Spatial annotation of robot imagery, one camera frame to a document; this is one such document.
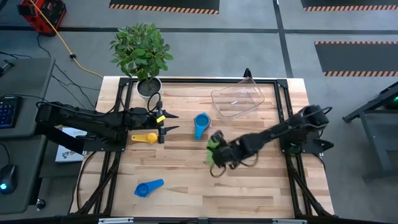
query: gray floor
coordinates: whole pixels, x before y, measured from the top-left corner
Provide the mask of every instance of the gray floor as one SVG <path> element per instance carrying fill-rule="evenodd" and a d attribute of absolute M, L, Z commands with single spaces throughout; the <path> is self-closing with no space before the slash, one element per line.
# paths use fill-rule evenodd
<path fill-rule="evenodd" d="M 0 11 L 0 26 L 27 26 L 17 15 L 10 0 Z M 246 67 L 255 77 L 286 77 L 284 58 L 278 34 L 266 29 L 277 29 L 272 0 L 221 0 L 219 15 L 179 14 L 172 12 L 145 12 L 108 9 L 109 0 L 68 0 L 68 12 L 63 27 L 122 27 L 136 22 L 155 22 L 161 28 L 231 28 L 242 29 L 222 33 L 166 32 L 164 38 L 172 46 L 175 60 L 169 63 L 165 76 L 240 77 Z M 398 30 L 397 11 L 363 12 L 305 12 L 300 0 L 280 1 L 280 12 L 285 29 L 295 30 Z M 112 52 L 110 32 L 62 32 L 65 41 L 79 62 L 102 75 L 122 75 L 109 63 Z M 46 57 L 38 48 L 37 34 L 30 31 L 0 31 L 0 50 L 12 54 Z M 335 213 L 344 218 L 398 223 L 398 181 L 380 180 L 365 184 L 362 175 L 379 169 L 376 155 L 369 147 L 359 121 L 346 124 L 341 117 L 371 100 L 382 89 L 398 81 L 392 77 L 324 77 L 314 47 L 319 40 L 398 40 L 398 35 L 309 35 L 287 34 L 287 50 L 295 78 L 304 78 L 311 103 L 333 106 L 328 115 L 331 123 L 324 139 L 335 143 L 325 153 L 326 176 Z M 41 37 L 40 43 L 57 60 L 60 68 L 83 86 L 99 88 L 101 80 L 80 70 L 56 37 Z M 63 81 L 66 78 L 56 69 L 53 73 Z M 77 88 L 69 89 L 87 107 L 87 99 Z M 87 90 L 92 102 L 97 91 Z M 76 100 L 52 80 L 48 100 L 58 100 L 78 106 Z M 42 197 L 49 207 L 36 212 L 30 208 L 20 215 L 2 216 L 1 220 L 21 217 L 42 217 L 65 214 L 75 179 L 46 180 L 52 189 Z"/>

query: potted plant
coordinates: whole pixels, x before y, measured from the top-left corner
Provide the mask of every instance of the potted plant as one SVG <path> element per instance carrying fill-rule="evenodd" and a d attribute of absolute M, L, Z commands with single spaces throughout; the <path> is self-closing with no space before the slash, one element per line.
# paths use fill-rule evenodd
<path fill-rule="evenodd" d="M 110 42 L 114 49 L 111 62 L 117 63 L 121 71 L 129 77 L 136 76 L 139 82 L 136 90 L 143 98 L 149 98 L 162 89 L 161 81 L 156 77 L 160 69 L 167 71 L 165 60 L 173 60 L 167 53 L 169 44 L 155 24 L 137 24 L 132 27 L 119 28 Z"/>

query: blue cup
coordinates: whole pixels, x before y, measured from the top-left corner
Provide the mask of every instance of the blue cup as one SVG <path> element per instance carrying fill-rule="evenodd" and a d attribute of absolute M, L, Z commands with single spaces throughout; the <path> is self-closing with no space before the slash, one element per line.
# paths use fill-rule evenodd
<path fill-rule="evenodd" d="M 140 197 L 146 197 L 156 188 L 164 185 L 163 179 L 154 180 L 151 182 L 141 183 L 136 187 L 134 194 Z"/>
<path fill-rule="evenodd" d="M 198 114 L 195 119 L 195 139 L 200 140 L 203 132 L 210 126 L 210 117 L 206 113 Z"/>

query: red device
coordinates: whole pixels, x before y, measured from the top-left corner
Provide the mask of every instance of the red device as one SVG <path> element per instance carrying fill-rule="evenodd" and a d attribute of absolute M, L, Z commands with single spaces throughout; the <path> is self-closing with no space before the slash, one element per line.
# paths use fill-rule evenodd
<path fill-rule="evenodd" d="M 61 20 L 67 12 L 65 4 L 61 0 L 33 0 L 33 2 L 58 30 Z M 18 12 L 38 33 L 49 37 L 55 36 L 54 30 L 29 0 L 21 1 L 18 5 Z"/>

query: yellow cable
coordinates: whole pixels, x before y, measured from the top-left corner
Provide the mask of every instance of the yellow cable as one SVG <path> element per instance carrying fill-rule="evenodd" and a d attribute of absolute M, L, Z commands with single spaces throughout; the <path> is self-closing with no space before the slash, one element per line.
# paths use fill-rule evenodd
<path fill-rule="evenodd" d="M 67 48 L 67 50 L 69 51 L 69 54 L 72 55 L 72 54 L 73 54 L 72 51 L 69 49 L 67 43 L 65 43 L 65 41 L 63 40 L 63 38 L 61 37 L 61 35 L 60 35 L 60 34 L 58 33 L 58 31 L 56 30 L 56 28 L 51 24 L 51 22 L 46 18 L 46 16 L 43 14 L 43 12 L 36 6 L 36 4 L 35 4 L 32 0 L 29 0 L 29 1 L 30 1 L 30 3 L 32 3 L 33 6 L 38 10 L 38 12 L 43 16 L 43 18 L 48 22 L 48 24 L 50 24 L 51 28 L 55 31 L 55 33 L 57 34 L 57 36 L 61 39 L 61 41 L 62 41 L 62 43 L 64 44 L 64 46 L 65 46 L 65 47 Z M 84 71 L 90 72 L 91 74 L 94 74 L 94 75 L 96 75 L 96 76 L 99 76 L 99 77 L 101 77 L 101 78 L 104 78 L 104 76 L 102 76 L 102 75 L 100 75 L 100 74 L 98 74 L 98 73 L 96 73 L 96 72 L 93 72 L 93 71 L 90 71 L 90 70 L 88 70 L 88 69 L 86 69 L 86 68 L 83 68 L 83 67 L 79 64 L 79 62 L 76 60 L 76 58 L 73 58 L 73 60 L 74 60 L 74 61 L 76 62 L 76 64 L 77 64 L 81 69 L 83 69 Z"/>

